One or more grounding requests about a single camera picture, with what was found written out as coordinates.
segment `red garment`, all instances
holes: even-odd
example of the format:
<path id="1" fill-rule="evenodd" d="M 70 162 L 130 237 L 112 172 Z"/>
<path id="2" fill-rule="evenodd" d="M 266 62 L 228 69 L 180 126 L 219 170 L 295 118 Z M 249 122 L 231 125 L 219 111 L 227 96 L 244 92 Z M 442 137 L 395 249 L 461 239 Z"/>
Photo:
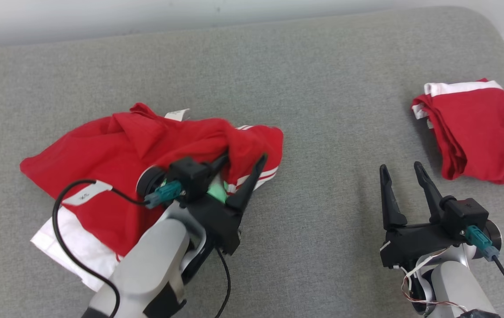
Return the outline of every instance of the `red garment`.
<path id="1" fill-rule="evenodd" d="M 430 83 L 425 90 L 413 107 L 423 107 L 432 122 L 443 157 L 442 176 L 504 184 L 504 90 L 486 79 Z"/>
<path id="2" fill-rule="evenodd" d="M 113 114 L 70 131 L 39 155 L 24 159 L 20 170 L 51 197 L 77 179 L 98 179 L 137 197 L 137 180 L 151 165 L 167 169 L 187 156 L 211 162 L 227 148 L 230 164 L 223 171 L 227 183 L 239 186 L 238 179 L 250 175 L 263 153 L 268 160 L 262 179 L 268 180 L 282 159 L 282 146 L 283 133 L 275 127 L 238 130 L 224 119 L 173 121 L 137 103 L 130 113 Z M 82 188 L 70 191 L 68 197 Z M 126 255 L 163 213 L 161 208 L 137 207 L 109 191 L 78 207 L 66 207 L 119 255 Z"/>

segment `white trim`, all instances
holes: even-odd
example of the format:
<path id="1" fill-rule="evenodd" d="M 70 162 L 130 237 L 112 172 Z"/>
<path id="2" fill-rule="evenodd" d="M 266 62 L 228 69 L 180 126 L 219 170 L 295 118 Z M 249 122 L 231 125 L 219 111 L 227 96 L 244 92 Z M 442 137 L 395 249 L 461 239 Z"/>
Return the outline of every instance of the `white trim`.
<path id="1" fill-rule="evenodd" d="M 264 178 L 258 179 L 258 181 L 256 182 L 256 186 L 254 187 L 254 190 L 258 189 L 258 187 L 260 185 L 263 185 L 264 183 L 266 183 L 266 181 L 274 179 L 275 176 L 276 176 L 276 173 L 274 172 L 272 175 L 268 175 Z M 238 187 L 240 187 L 240 185 L 228 185 L 228 189 L 226 189 L 226 191 L 228 193 L 236 193 L 236 191 L 238 190 Z"/>
<path id="2" fill-rule="evenodd" d="M 276 176 L 276 174 L 274 173 L 273 175 L 270 175 L 269 177 L 258 180 L 258 182 L 256 182 L 256 186 L 254 187 L 254 190 L 258 189 L 261 185 L 266 183 L 266 181 L 270 181 L 271 179 L 274 179 L 275 176 Z"/>
<path id="3" fill-rule="evenodd" d="M 427 83 L 424 85 L 425 94 L 430 94 L 431 97 L 435 97 L 438 95 L 444 94 L 452 94 L 452 93 L 463 93 L 475 91 L 477 89 L 485 89 L 485 88 L 498 88 L 503 89 L 501 86 L 494 80 L 491 81 L 470 81 L 464 83 L 454 83 L 454 84 L 446 84 L 446 83 Z"/>
<path id="4" fill-rule="evenodd" d="M 276 173 L 276 171 L 278 171 L 278 168 L 279 168 L 279 166 L 275 167 L 272 170 L 268 170 L 268 171 L 264 171 L 264 172 L 260 173 L 260 178 L 267 177 L 268 175 L 272 175 L 272 174 Z M 236 180 L 236 185 L 234 185 L 234 186 L 238 187 L 238 186 L 242 185 L 242 183 L 244 183 L 244 181 L 246 181 L 246 179 L 248 179 L 248 177 L 250 177 L 250 175 L 245 175 L 244 177 L 240 177 L 238 180 Z"/>
<path id="5" fill-rule="evenodd" d="M 116 254 L 85 230 L 77 216 L 66 207 L 60 207 L 58 221 L 61 236 L 75 257 L 95 272 L 109 278 L 118 265 Z M 66 270 L 79 276 L 83 284 L 90 289 L 96 292 L 103 286 L 104 283 L 101 280 L 82 270 L 64 253 L 60 244 L 57 243 L 52 218 L 42 225 L 30 242 Z"/>

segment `size tag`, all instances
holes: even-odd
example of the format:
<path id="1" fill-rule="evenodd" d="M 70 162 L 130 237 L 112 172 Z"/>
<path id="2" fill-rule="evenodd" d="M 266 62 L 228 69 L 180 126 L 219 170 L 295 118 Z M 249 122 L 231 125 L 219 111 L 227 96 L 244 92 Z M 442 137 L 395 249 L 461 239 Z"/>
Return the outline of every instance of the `size tag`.
<path id="1" fill-rule="evenodd" d="M 112 189 L 112 185 L 109 185 L 108 183 L 104 183 L 103 181 L 97 180 L 96 183 L 92 183 L 84 189 L 80 190 L 78 193 L 68 197 L 64 201 L 62 201 L 63 204 L 69 204 L 69 205 L 81 205 L 83 203 L 86 203 L 89 201 L 92 197 L 98 195 L 99 193 L 102 193 L 104 191 L 109 191 Z"/>
<path id="2" fill-rule="evenodd" d="M 418 103 L 417 105 L 411 106 L 413 109 L 413 114 L 415 114 L 416 119 L 422 119 L 428 116 L 428 112 L 423 110 L 424 103 Z"/>
<path id="3" fill-rule="evenodd" d="M 167 113 L 164 118 L 173 119 L 174 121 L 184 121 L 189 118 L 189 108 L 171 111 Z"/>

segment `robotic arm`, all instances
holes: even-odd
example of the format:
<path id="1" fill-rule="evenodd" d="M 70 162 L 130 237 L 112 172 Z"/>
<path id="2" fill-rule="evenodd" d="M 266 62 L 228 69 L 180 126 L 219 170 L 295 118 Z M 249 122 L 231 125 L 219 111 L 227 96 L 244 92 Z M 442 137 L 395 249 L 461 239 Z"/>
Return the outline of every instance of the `robotic arm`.
<path id="1" fill-rule="evenodd" d="M 409 294 L 404 295 L 419 314 L 429 318 L 499 317 L 468 266 L 473 258 L 484 256 L 491 260 L 498 255 L 501 235 L 497 226 L 474 199 L 442 197 L 421 163 L 415 162 L 414 168 L 430 218 L 428 223 L 407 225 L 387 167 L 380 167 L 386 230 L 380 249 L 383 266 L 407 273 L 404 283 L 409 280 Z M 436 267 L 425 271 L 425 265 Z"/>
<path id="2" fill-rule="evenodd" d="M 216 249 L 222 258 L 221 251 L 232 255 L 240 244 L 238 227 L 266 160 L 263 155 L 237 193 L 224 202 L 208 191 L 228 163 L 226 153 L 213 163 L 196 163 L 187 157 L 172 163 L 167 172 L 147 169 L 137 184 L 137 193 L 145 201 L 127 200 L 147 208 L 164 204 L 167 209 L 119 263 L 110 284 L 103 280 L 107 284 L 93 296 L 82 318 L 169 318 L 183 308 L 184 285 L 211 251 Z M 72 185 L 56 201 L 57 209 Z M 57 221 L 54 231 L 59 232 Z"/>

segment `gray couch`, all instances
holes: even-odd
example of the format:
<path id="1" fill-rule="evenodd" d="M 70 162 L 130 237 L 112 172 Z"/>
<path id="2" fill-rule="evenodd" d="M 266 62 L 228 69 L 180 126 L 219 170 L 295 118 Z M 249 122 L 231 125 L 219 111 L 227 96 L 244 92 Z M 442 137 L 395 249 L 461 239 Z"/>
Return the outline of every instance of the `gray couch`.
<path id="1" fill-rule="evenodd" d="M 92 292 L 29 242 L 53 199 L 18 165 L 135 102 L 285 133 L 278 175 L 256 191 L 242 244 L 227 258 L 224 317 L 416 316 L 401 273 L 381 265 L 378 168 L 388 165 L 410 222 L 428 219 L 413 172 L 419 160 L 441 193 L 484 205 L 504 244 L 504 185 L 442 179 L 435 139 L 409 109 L 424 83 L 483 77 L 504 87 L 504 43 L 486 18 L 462 8 L 0 48 L 0 318 L 85 310 Z M 493 263 L 472 266 L 504 317 L 504 278 Z M 177 317 L 214 316 L 225 288 L 211 255 Z"/>

